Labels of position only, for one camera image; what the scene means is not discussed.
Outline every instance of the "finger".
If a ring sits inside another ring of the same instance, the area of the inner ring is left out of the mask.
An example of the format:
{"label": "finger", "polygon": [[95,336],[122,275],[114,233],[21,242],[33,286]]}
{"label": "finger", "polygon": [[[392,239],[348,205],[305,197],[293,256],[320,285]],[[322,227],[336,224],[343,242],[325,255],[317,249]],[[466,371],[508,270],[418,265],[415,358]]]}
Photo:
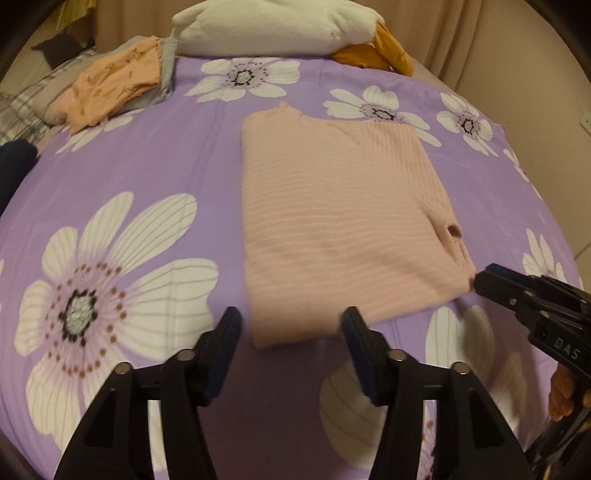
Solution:
{"label": "finger", "polygon": [[552,375],[550,384],[553,389],[557,389],[564,398],[570,398],[574,393],[576,379],[568,368],[559,364],[556,372]]}
{"label": "finger", "polygon": [[550,418],[554,421],[560,421],[563,418],[563,415],[552,402],[548,405],[548,412],[550,413]]}
{"label": "finger", "polygon": [[554,404],[556,410],[564,416],[570,415],[574,410],[573,400],[571,398],[564,398],[562,393],[556,388],[550,390],[550,401]]}

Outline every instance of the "beige curtain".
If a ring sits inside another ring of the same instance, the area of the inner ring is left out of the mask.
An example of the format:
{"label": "beige curtain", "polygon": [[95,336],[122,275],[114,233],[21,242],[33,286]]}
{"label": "beige curtain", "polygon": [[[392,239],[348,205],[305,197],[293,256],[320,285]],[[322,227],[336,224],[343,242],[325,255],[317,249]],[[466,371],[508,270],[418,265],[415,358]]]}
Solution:
{"label": "beige curtain", "polygon": [[[377,10],[408,53],[455,89],[470,51],[482,0],[357,1]],[[171,31],[171,17],[196,3],[97,0],[97,50],[112,50],[135,35],[166,37]]]}
{"label": "beige curtain", "polygon": [[377,10],[404,49],[455,89],[482,0],[358,0]]}
{"label": "beige curtain", "polygon": [[171,18],[199,0],[97,0],[95,41],[100,53],[136,35],[168,37]]}

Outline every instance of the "peach floral cloth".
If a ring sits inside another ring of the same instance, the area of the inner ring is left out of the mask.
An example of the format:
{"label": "peach floral cloth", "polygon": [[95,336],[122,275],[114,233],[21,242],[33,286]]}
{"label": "peach floral cloth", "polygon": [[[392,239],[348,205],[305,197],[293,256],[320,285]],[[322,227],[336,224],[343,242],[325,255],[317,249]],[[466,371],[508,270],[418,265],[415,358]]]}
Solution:
{"label": "peach floral cloth", "polygon": [[94,62],[54,103],[70,132],[93,127],[161,81],[160,39],[148,37]]}

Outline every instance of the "orange cloth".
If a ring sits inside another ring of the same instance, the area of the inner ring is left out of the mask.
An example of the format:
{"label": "orange cloth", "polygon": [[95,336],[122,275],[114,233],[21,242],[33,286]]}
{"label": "orange cloth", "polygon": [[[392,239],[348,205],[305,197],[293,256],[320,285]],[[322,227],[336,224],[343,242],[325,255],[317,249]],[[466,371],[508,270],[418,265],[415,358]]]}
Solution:
{"label": "orange cloth", "polygon": [[149,37],[94,62],[53,108],[67,114],[70,132],[75,134],[101,123],[160,81],[160,39]]}
{"label": "orange cloth", "polygon": [[408,53],[382,22],[376,23],[371,43],[350,45],[330,58],[338,63],[362,69],[379,69],[387,72],[394,69],[407,77],[411,77],[414,70]]}

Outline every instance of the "screw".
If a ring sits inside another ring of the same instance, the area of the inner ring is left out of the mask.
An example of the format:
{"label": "screw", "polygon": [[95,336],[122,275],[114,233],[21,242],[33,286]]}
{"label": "screw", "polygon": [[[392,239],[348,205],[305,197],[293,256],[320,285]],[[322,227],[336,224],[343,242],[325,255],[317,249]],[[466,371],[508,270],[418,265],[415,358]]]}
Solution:
{"label": "screw", "polygon": [[125,375],[132,369],[132,366],[129,362],[121,362],[115,367],[115,373],[118,375]]}
{"label": "screw", "polygon": [[388,352],[388,356],[392,360],[396,360],[397,362],[402,362],[403,360],[406,360],[408,358],[406,352],[404,350],[400,350],[398,348],[395,348],[394,350],[390,350]]}
{"label": "screw", "polygon": [[181,350],[179,353],[177,353],[177,358],[181,362],[187,362],[187,361],[193,360],[193,358],[195,358],[195,352],[193,352],[189,348],[186,348],[185,350]]}
{"label": "screw", "polygon": [[460,375],[469,374],[471,371],[470,366],[466,365],[464,362],[456,362],[453,364],[453,369]]}

